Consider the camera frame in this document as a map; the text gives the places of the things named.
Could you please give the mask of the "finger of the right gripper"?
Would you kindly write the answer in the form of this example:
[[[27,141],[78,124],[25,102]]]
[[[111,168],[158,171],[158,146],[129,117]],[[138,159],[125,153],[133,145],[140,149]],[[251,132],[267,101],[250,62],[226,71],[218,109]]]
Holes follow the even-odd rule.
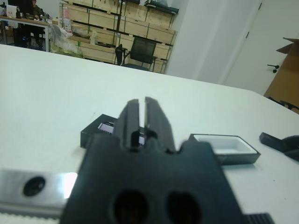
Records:
[[[299,161],[299,149],[298,148],[285,152],[285,155],[290,157],[291,159]]]
[[[288,136],[283,138],[282,141],[285,144],[286,151],[297,150],[299,148],[299,135]]]

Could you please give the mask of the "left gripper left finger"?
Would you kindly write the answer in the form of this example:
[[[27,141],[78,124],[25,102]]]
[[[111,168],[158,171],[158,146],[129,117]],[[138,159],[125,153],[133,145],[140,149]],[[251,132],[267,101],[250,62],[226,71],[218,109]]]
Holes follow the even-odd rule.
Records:
[[[125,149],[139,147],[139,102],[132,99],[127,102],[114,124],[114,135],[120,139],[120,146]]]

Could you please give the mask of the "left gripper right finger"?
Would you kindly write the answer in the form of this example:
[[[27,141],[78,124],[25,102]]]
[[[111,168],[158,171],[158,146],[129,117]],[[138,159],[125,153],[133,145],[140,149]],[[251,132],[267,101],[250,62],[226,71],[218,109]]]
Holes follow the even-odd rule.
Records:
[[[175,153],[172,127],[160,104],[151,97],[145,98],[145,145],[156,145],[165,153]]]

